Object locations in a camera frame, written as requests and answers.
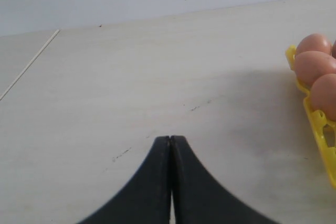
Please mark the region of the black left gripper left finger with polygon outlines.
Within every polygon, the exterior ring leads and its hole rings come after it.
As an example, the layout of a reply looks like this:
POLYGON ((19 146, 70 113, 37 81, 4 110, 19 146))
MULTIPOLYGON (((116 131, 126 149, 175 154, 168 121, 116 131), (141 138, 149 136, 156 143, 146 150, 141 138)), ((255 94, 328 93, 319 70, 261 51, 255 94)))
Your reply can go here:
POLYGON ((126 185, 81 223, 169 223, 170 138, 157 137, 126 185))

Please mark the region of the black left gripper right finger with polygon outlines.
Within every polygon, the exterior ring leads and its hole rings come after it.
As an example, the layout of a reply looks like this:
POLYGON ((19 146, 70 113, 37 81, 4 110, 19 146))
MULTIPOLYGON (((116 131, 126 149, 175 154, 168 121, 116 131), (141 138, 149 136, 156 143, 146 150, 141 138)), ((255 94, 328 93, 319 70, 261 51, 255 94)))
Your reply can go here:
POLYGON ((227 191, 184 136, 171 136, 170 141, 176 223, 275 223, 227 191))

